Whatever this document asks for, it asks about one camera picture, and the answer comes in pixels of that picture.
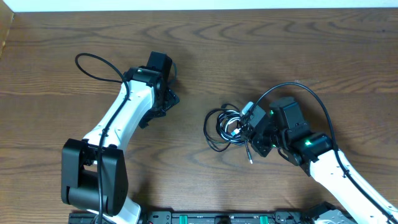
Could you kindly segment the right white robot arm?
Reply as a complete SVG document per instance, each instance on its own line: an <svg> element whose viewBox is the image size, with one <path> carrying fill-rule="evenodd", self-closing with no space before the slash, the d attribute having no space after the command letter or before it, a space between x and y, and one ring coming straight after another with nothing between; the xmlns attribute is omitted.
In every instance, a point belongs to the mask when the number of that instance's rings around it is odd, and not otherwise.
<svg viewBox="0 0 398 224"><path fill-rule="evenodd" d="M350 164L331 137L313 132L292 97L269 105L269 112L249 102L240 112L241 137L267 157L281 157L324 186L357 223L397 223L397 208L377 192Z"/></svg>

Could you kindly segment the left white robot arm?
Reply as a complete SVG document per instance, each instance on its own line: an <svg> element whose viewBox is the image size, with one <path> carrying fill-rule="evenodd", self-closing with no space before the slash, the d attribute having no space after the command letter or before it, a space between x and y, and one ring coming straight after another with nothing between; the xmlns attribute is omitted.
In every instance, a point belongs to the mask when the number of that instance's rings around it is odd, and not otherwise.
<svg viewBox="0 0 398 224"><path fill-rule="evenodd" d="M62 148L62 202L90 216L88 223L138 223L141 207L127 195L125 152L136 128L164 117L179 103L170 89L176 64L151 52L145 66L117 71L119 94L102 120L83 139L68 139Z"/></svg>

